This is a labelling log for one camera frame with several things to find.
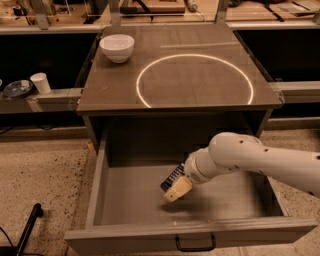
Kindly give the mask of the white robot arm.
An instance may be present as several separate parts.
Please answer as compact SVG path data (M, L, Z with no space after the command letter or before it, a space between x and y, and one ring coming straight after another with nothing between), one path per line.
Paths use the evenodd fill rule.
M320 153L268 147L250 135L222 132L206 148L189 154L161 183L165 198L174 202L195 184L221 175L251 171L320 197Z

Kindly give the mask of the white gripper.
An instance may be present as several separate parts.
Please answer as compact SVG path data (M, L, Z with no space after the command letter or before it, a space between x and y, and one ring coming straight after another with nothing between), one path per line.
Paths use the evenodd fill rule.
M184 164L184 173L187 176L177 178L172 186L165 192L164 197L169 202L174 202L191 191L193 184L203 184L213 178L230 174L232 170L216 164L207 148L191 153Z

